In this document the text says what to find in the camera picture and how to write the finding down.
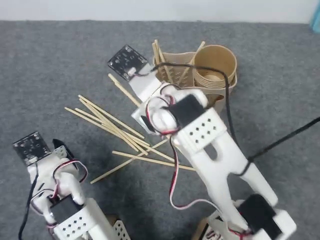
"brown paper cup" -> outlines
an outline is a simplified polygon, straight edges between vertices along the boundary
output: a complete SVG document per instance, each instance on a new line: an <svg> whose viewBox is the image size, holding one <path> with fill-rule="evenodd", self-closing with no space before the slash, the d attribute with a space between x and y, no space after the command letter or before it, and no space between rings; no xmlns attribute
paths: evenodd
<svg viewBox="0 0 320 240"><path fill-rule="evenodd" d="M230 83L236 73L237 59L234 53L224 46L208 45L196 53L194 65L219 69L225 72ZM195 82L198 82L203 86L225 86L224 76L221 73L210 70L194 69L193 74Z"/></svg>

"red wire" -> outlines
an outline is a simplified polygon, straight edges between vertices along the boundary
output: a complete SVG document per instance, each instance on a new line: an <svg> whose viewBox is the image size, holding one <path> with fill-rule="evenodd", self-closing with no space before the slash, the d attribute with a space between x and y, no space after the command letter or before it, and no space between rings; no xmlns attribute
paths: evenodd
<svg viewBox="0 0 320 240"><path fill-rule="evenodd" d="M158 99L161 99L163 100L168 106L172 105L175 103L175 98L171 95L165 95L166 97L169 97L170 98L170 103L168 103L164 98L160 97L160 96L156 96L155 98L158 98ZM150 103L150 100L149 102L145 105L145 116L146 116L146 119L149 121L149 123L151 123L152 125L152 121L150 119L150 113L149 113L149 103ZM178 127L177 129L173 129L173 130L168 130L168 131L159 131L157 129L155 129L155 127L153 126L154 130L156 132L158 132L160 135L168 135L168 134L175 134L176 132L178 132L180 130L180 128Z"/></svg>

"carpet floor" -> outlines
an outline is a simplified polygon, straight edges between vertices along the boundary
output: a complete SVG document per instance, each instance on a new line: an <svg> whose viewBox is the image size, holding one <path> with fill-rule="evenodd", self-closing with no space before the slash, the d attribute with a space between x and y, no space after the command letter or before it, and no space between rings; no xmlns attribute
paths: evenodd
<svg viewBox="0 0 320 240"><path fill-rule="evenodd" d="M235 53L238 85L230 97L231 113L246 156L320 115L320 35L304 24L0 21L0 239L17 239L31 186L12 148L16 140L40 131L51 149L52 138L64 141L87 165L89 180L126 160L112 150L134 153L64 107L82 108L81 94L144 134L130 117L135 105L107 77L112 72L107 61L125 44L151 60L154 39L169 53L195 51L201 41ZM225 121L224 111L221 116ZM147 140L156 144L160 138ZM168 144L159 149L172 154ZM320 124L256 160L278 207L297 223L293 240L320 239L319 156ZM171 167L135 160L83 188L106 214L124 221L131 239L186 240L214 209L204 203L173 209L172 174ZM228 181L234 199L251 193L237 178ZM174 201L199 197L208 198L205 185L196 172L181 170ZM50 239L41 216L30 213L23 239Z"/></svg>

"bamboo stick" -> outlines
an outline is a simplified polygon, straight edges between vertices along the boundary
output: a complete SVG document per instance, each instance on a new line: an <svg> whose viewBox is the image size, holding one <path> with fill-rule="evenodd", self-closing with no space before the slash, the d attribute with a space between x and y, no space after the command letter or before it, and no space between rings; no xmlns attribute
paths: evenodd
<svg viewBox="0 0 320 240"><path fill-rule="evenodd" d="M147 157L143 157L143 156L135 156L135 155L124 153L124 152L120 152L120 151L112 151L112 153L115 154L115 155L120 155L120 156L124 156L124 157L127 157L127 158L140 159L140 160L143 160L143 161L146 161L146 162L150 162L150 163L154 163L154 164L162 164L162 165L166 165L166 166L170 166L170 167L174 167L175 166L173 163L170 163L170 162L155 160L155 159L151 159L151 158L147 158ZM195 169L193 167L190 167L190 166L179 165L179 168L190 170L190 171L195 171Z"/></svg>
<svg viewBox="0 0 320 240"><path fill-rule="evenodd" d="M190 62L189 62L188 64L192 64L192 63L193 63L193 61L194 61L194 59L195 59L195 57L196 57L196 54L204 47L205 44L206 44L205 41L202 41L202 42L201 42L200 46L198 47L198 49L196 50L195 54L193 55L193 57L191 58L191 60L190 60ZM183 71L183 73L182 73L181 76L179 77L179 80L176 82L176 84L179 84L179 83L182 81L182 79L183 79L184 76L187 74L187 72L188 72L189 69L190 69L189 67L186 67L186 68L185 68L185 70Z"/></svg>
<svg viewBox="0 0 320 240"><path fill-rule="evenodd" d="M105 111L104 109L102 109L101 107L99 107L98 105L94 104L92 101L90 101L89 99L85 98L82 95L78 95L78 97L80 99L82 99L83 101L89 103L91 106L93 106L95 109L97 109L98 111L100 111L101 113L103 113L104 115L106 115L108 118L112 119L113 121L115 121L116 123L120 124L121 126L123 126L124 128L126 128L127 130L129 130L130 132L132 132L133 134L137 135L138 137L144 139L145 137L140 134L139 132L137 132L136 130L132 129L131 127L129 127L128 125L126 125L125 123L123 123L122 121L120 121L119 119L117 119L116 117L112 116L110 113L108 113L107 111Z"/></svg>
<svg viewBox="0 0 320 240"><path fill-rule="evenodd" d="M154 145L154 146L152 146L152 148L153 149L155 149L155 148L157 148L157 147L159 147L159 146L161 146L162 144L164 144L164 143L166 143L168 140L167 139L165 139L165 140L163 140L163 141L161 141L161 142L159 142L159 143L157 143L156 145ZM139 153L137 156L143 156L144 154L141 152L141 153ZM120 165L118 165L118 166L116 166L115 168L113 168L113 169L111 169L111 170L109 170L109 171L107 171L106 173L104 173L104 174L102 174L101 176L98 176L97 178L95 178L94 180L92 180L90 183L91 184L94 184L94 183L96 183L96 182L98 182L98 181L100 181L101 179L103 179L103 178L105 178L105 177L107 177L107 176L109 176L110 174L112 174L112 173L114 173L114 172L116 172L116 171L118 171L119 169L121 169L121 168L123 168L124 166L126 166L126 165L128 165L129 163L131 163L133 160L135 160L136 158L135 157L133 157L133 158L131 158L131 159L129 159L129 160L127 160L127 161L125 161L124 163L122 163L122 164L120 164Z"/></svg>
<svg viewBox="0 0 320 240"><path fill-rule="evenodd" d="M118 89L120 89L135 105L138 107L140 106L140 103L120 84L120 82L111 73L109 73L108 76L114 82L115 86L118 87Z"/></svg>
<svg viewBox="0 0 320 240"><path fill-rule="evenodd" d="M158 52L159 52L159 56L160 56L161 61L162 61L163 63L165 63L165 62L166 62L166 59L165 59L165 57L164 57L164 55L163 55L163 53L162 53L162 51L161 51L161 49L160 49L160 47L159 47L158 40L157 40L157 39L154 40L154 43L155 43L155 45L156 45L156 47L157 47L157 49L158 49ZM170 82L171 84L173 84L174 81L172 80L172 77L171 77L171 74L170 74L170 71L169 71L168 66L164 66L164 70L165 70L166 74L168 75L169 82Z"/></svg>
<svg viewBox="0 0 320 240"><path fill-rule="evenodd" d="M171 162L175 162L175 160L172 158L172 157L169 157L168 155L165 155L164 153L162 153L162 152L160 152L160 151L158 151L158 150L156 150L156 149L153 149L153 148L151 148L151 147L149 147L149 146L147 146L147 145L145 145L145 144L141 144L141 146L142 147L144 147L144 148L146 148L147 150L149 150L149 151L151 151L151 152L154 152L155 154L158 154L159 156L161 156L161 157L163 157L163 158L165 158L165 159L168 159L169 161L171 161Z"/></svg>
<svg viewBox="0 0 320 240"><path fill-rule="evenodd" d="M91 120L90 118L88 118L88 117L80 114L79 112L76 112L76 111L74 111L74 110L72 110L72 109L70 109L70 108L68 108L68 107L65 107L64 109L67 110L67 111L69 111L69 112L71 112L71 113L73 113L74 115L77 115L78 117L80 117L80 118L88 121L89 123L92 123L93 125L95 125L95 126L101 128L101 129L107 131L108 133L110 133L110 134L112 134L112 135L115 135L116 137L124 140L130 147L132 147L133 149L135 149L135 146L133 146L129 141L127 142L125 139L122 138L121 135L119 135L119 134L117 134L116 132L110 130L109 128L107 128L107 127L105 127L105 126L102 126L101 124L99 124L99 123Z"/></svg>
<svg viewBox="0 0 320 240"><path fill-rule="evenodd" d="M107 119L105 116L103 116L98 110L96 110L91 104L88 102L85 102L81 98L79 99L80 102L85 105L93 114L95 114L101 121L105 123L105 127L113 130L115 133L122 136L122 139L135 151L144 151L140 146L136 144L131 138L129 138L126 134L124 134L116 125L114 125L109 119Z"/></svg>

